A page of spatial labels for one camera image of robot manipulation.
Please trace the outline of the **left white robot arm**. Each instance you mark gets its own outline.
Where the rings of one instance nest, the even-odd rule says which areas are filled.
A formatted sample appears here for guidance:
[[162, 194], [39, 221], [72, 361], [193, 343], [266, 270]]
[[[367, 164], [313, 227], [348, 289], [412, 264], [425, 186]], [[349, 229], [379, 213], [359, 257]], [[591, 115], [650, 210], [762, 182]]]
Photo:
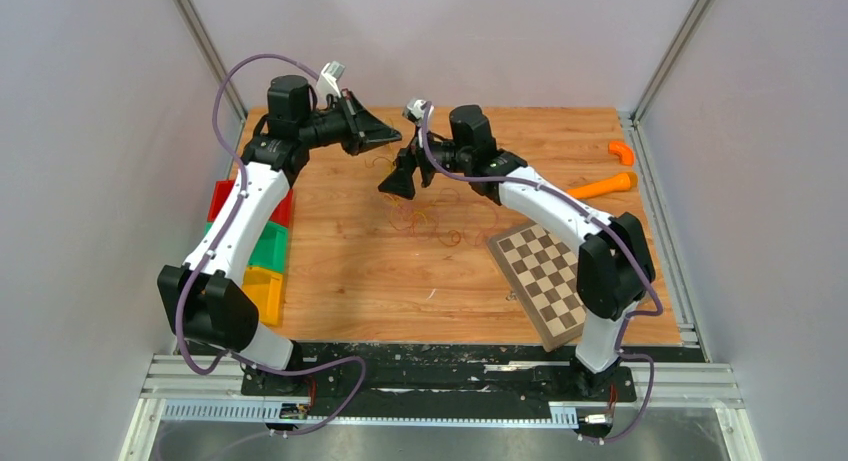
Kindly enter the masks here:
[[313, 149], [338, 144], [356, 156], [401, 139], [343, 89], [321, 94], [300, 75], [279, 76], [267, 91], [267, 114], [240, 158], [244, 169], [222, 212], [179, 266], [162, 268], [157, 287], [174, 334], [217, 347], [267, 372], [282, 395], [300, 391], [306, 369], [293, 341], [265, 326], [243, 291], [250, 256], [276, 207]]

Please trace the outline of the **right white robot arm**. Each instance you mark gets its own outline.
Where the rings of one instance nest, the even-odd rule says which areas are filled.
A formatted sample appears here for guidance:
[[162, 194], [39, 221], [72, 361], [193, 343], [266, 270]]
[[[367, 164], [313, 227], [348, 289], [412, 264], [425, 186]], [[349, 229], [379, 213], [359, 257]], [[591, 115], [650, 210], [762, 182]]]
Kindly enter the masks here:
[[478, 105], [462, 105], [449, 114], [451, 135], [430, 129], [434, 107], [422, 99], [403, 110], [415, 126], [390, 175], [380, 184], [385, 194], [411, 199], [412, 176], [424, 187], [436, 174], [468, 184], [478, 195], [518, 212], [555, 235], [577, 257], [576, 292], [588, 310], [575, 351], [571, 384], [584, 398], [596, 398], [611, 384], [609, 369], [621, 357], [624, 332], [644, 296], [654, 300], [652, 315], [663, 308], [653, 286], [656, 271], [640, 220], [594, 209], [556, 187], [520, 156], [502, 149], [490, 121]]

